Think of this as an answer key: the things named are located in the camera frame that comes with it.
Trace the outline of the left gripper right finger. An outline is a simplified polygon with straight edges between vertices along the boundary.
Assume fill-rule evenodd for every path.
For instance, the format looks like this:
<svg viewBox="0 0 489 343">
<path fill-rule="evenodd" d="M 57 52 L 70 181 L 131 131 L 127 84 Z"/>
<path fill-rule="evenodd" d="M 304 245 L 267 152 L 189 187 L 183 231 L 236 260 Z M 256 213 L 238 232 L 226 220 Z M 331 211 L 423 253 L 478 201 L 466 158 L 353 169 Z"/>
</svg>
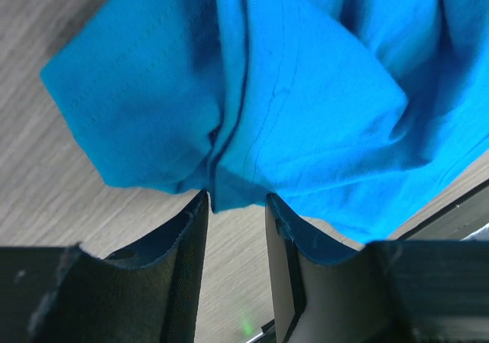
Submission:
<svg viewBox="0 0 489 343">
<path fill-rule="evenodd" d="M 486 342 L 485 241 L 375 241 L 352 249 L 267 197 L 279 342 Z"/>
</svg>

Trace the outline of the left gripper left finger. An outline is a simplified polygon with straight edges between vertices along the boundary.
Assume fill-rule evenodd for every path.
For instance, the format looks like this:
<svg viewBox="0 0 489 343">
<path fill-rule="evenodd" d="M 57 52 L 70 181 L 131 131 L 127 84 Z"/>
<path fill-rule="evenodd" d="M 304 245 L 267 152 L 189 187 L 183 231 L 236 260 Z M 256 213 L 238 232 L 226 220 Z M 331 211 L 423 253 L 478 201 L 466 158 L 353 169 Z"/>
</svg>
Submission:
<svg viewBox="0 0 489 343">
<path fill-rule="evenodd" d="M 79 245 L 1 249 L 3 342 L 191 342 L 209 198 L 99 259 Z"/>
</svg>

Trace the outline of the blue t shirt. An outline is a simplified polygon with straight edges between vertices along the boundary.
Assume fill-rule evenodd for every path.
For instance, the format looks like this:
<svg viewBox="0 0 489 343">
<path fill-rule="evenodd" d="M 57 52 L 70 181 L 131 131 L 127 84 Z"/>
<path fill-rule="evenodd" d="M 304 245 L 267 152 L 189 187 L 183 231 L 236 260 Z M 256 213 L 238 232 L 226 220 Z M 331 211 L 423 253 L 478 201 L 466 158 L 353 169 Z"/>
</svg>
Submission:
<svg viewBox="0 0 489 343">
<path fill-rule="evenodd" d="M 108 0 L 40 76 L 108 185 L 366 243 L 488 149 L 488 0 Z"/>
</svg>

